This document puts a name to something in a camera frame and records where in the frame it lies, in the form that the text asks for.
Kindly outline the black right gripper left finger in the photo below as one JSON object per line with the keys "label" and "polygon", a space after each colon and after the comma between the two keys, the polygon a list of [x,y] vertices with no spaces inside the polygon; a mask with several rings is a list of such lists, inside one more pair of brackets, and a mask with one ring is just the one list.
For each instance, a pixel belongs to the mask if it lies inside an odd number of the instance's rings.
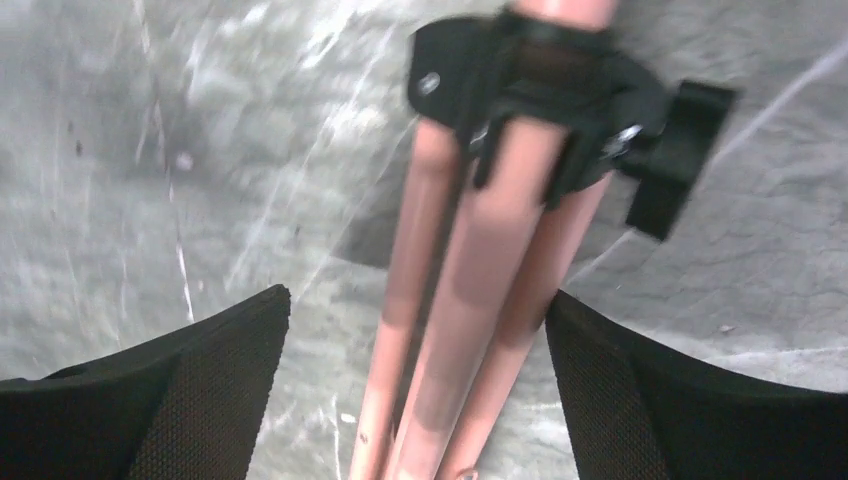
{"label": "black right gripper left finger", "polygon": [[275,285],[115,354],[3,381],[2,477],[244,479],[289,316]]}

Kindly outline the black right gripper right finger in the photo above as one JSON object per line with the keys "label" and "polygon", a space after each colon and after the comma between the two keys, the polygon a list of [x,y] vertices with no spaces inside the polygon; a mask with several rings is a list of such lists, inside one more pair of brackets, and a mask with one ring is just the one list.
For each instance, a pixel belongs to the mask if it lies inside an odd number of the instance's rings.
{"label": "black right gripper right finger", "polygon": [[583,479],[799,479],[847,475],[847,397],[683,354],[565,292],[545,321]]}

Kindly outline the pink tripod music stand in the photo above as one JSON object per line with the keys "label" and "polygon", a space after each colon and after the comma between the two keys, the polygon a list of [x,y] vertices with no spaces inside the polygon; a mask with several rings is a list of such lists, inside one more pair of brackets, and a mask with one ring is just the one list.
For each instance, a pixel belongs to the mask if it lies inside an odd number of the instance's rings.
{"label": "pink tripod music stand", "polygon": [[512,1],[413,37],[419,117],[353,479],[471,479],[614,171],[664,240],[738,91],[669,90],[613,1]]}

